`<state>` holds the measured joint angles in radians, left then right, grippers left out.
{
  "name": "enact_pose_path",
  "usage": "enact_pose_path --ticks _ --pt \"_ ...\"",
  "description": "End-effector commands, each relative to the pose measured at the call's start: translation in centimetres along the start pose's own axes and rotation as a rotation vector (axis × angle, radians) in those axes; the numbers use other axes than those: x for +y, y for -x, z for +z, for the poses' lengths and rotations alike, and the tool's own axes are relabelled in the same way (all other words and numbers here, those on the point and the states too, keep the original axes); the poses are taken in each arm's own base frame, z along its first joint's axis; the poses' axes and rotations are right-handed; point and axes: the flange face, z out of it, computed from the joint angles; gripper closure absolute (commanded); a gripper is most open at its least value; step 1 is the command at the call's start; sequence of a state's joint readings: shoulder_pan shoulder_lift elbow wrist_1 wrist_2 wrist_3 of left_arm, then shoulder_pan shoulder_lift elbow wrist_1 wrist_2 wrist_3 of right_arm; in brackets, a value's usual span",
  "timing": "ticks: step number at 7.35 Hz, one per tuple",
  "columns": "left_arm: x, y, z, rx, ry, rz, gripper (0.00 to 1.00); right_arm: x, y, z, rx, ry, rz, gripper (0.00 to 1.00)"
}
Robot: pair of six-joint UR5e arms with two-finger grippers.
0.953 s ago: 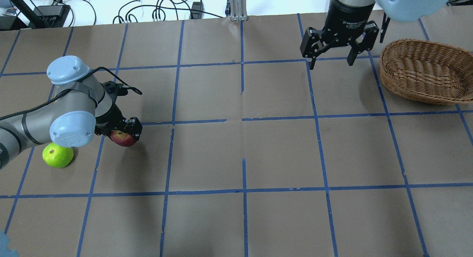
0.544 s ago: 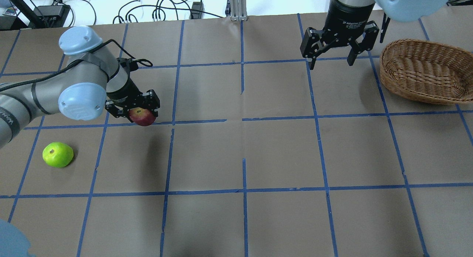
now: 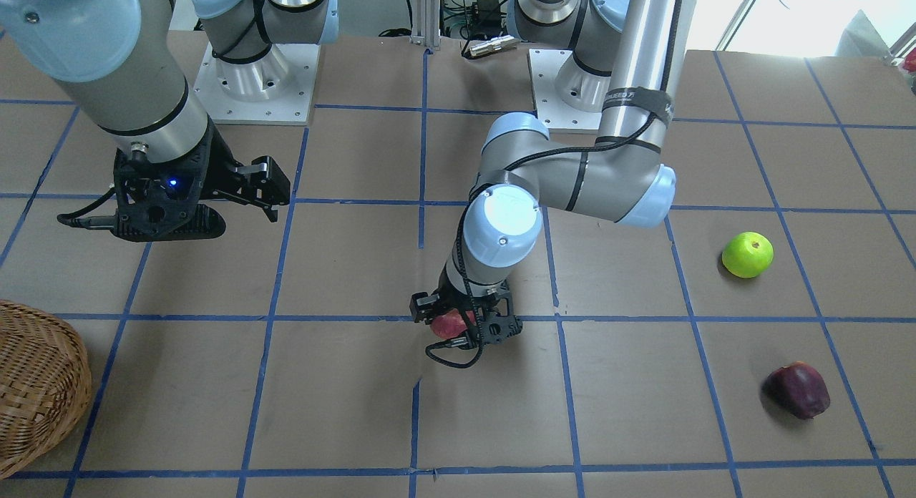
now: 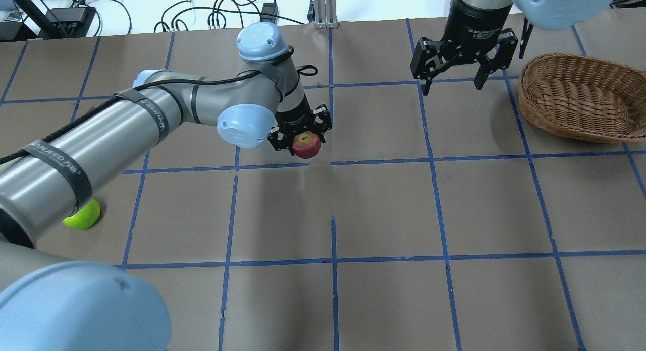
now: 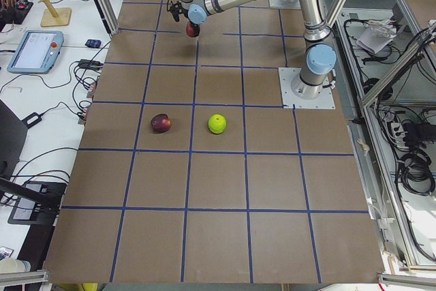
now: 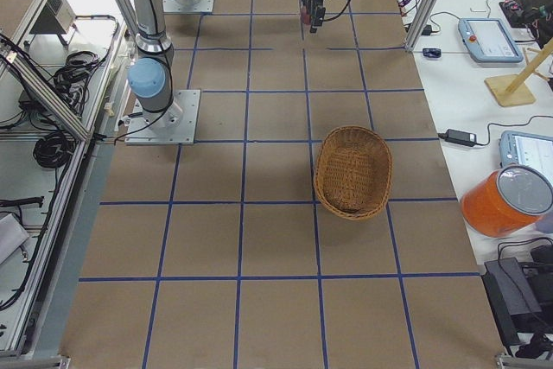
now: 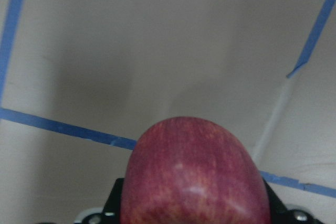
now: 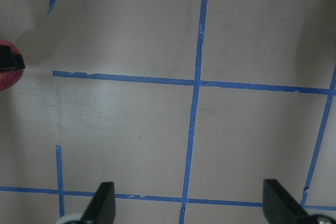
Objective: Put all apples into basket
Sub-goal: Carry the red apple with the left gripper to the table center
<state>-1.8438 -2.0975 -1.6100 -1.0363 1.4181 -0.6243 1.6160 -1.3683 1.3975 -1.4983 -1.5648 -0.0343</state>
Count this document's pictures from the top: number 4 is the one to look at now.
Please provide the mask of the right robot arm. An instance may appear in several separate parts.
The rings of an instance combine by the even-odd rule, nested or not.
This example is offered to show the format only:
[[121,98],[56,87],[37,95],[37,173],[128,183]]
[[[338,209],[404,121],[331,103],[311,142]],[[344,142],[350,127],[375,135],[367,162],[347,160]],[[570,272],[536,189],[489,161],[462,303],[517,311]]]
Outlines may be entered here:
[[450,0],[443,36],[422,37],[410,63],[411,75],[427,96],[433,79],[449,68],[478,64],[477,90],[489,75],[508,69],[516,50],[523,57],[536,27],[561,31],[584,22],[614,0]]

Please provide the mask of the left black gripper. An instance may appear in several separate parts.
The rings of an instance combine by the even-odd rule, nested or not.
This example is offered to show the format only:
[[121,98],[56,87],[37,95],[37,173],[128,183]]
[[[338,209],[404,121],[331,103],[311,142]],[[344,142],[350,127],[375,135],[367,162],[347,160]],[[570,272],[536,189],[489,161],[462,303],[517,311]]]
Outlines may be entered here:
[[327,105],[321,104],[311,110],[307,96],[303,96],[293,109],[277,111],[277,124],[279,129],[270,130],[267,140],[275,151],[286,150],[289,153],[293,153],[296,135],[312,131],[319,136],[321,142],[326,142],[325,134],[333,128],[332,115]]

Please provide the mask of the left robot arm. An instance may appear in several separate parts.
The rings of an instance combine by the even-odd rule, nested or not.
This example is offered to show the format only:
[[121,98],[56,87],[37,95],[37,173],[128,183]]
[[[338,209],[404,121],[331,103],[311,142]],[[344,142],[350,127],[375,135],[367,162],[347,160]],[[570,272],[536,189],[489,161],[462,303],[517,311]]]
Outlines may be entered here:
[[305,132],[325,141],[329,109],[311,109],[301,83],[310,66],[295,66],[279,27],[252,23],[236,48],[236,77],[142,71],[131,88],[2,159],[2,350],[168,349],[168,307],[151,284],[35,243],[184,123],[215,126],[240,148],[268,142],[300,158]]

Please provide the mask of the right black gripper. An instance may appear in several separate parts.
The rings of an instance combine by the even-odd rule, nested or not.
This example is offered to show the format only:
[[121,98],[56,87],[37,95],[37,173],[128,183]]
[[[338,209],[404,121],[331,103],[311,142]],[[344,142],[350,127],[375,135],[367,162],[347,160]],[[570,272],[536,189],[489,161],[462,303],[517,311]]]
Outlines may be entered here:
[[[477,90],[484,87],[491,73],[507,69],[519,43],[512,29],[503,29],[511,8],[512,4],[504,4],[482,9],[451,0],[442,42],[421,38],[413,50],[410,72],[419,80],[422,95],[427,96],[433,79],[454,64],[480,63],[474,78]],[[486,54],[496,46],[497,53],[489,58]]]

